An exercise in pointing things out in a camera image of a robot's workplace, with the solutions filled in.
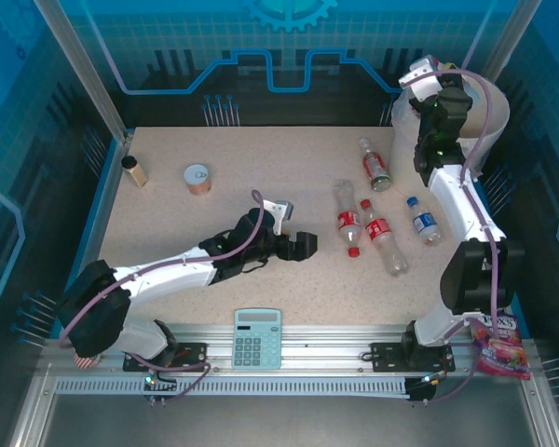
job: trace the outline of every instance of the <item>black mounting plate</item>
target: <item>black mounting plate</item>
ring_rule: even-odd
[[[439,349],[436,352],[437,359],[447,359],[448,354],[451,355],[450,360],[445,361],[448,372],[456,370],[456,362],[450,346],[439,346],[431,349]],[[371,362],[373,363],[374,373],[418,373],[412,369],[406,361],[403,354],[401,343],[371,343]],[[441,363],[435,362],[427,366],[423,373],[437,373],[443,369]]]
[[[176,349],[177,357],[171,362],[167,367],[179,367],[179,366],[190,366],[196,365],[205,361],[207,358],[207,344],[206,343],[183,343],[178,342],[178,348]],[[202,373],[205,367],[197,368],[194,371],[196,373]],[[149,368],[143,366],[137,360],[124,357],[124,363],[122,364],[122,371],[126,373],[146,373]]]

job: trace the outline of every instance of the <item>calculator display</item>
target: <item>calculator display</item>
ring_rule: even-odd
[[[239,321],[277,321],[278,314],[247,314],[239,312]]]

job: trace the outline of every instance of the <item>plastic bottle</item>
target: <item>plastic bottle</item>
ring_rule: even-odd
[[[371,188],[376,192],[387,191],[391,187],[391,178],[383,158],[375,150],[368,138],[361,138],[358,145],[362,150],[362,165],[371,181]]]
[[[422,202],[419,202],[416,197],[410,197],[406,203],[410,207],[412,224],[422,241],[431,246],[439,245],[443,240],[443,233],[437,226],[437,221],[432,217],[429,209]]]
[[[408,263],[395,242],[388,221],[373,209],[369,199],[364,199],[361,206],[364,212],[362,219],[366,226],[366,232],[379,250],[385,269],[394,277],[406,272]]]
[[[337,221],[339,236],[348,245],[348,256],[357,258],[361,251],[358,241],[361,239],[361,216],[356,210],[354,202],[354,186],[348,180],[340,180],[335,184],[335,197],[337,198]]]

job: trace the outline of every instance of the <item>teal calculator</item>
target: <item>teal calculator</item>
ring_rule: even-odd
[[[232,367],[237,370],[276,370],[281,365],[281,312],[278,309],[239,309],[234,313]]]

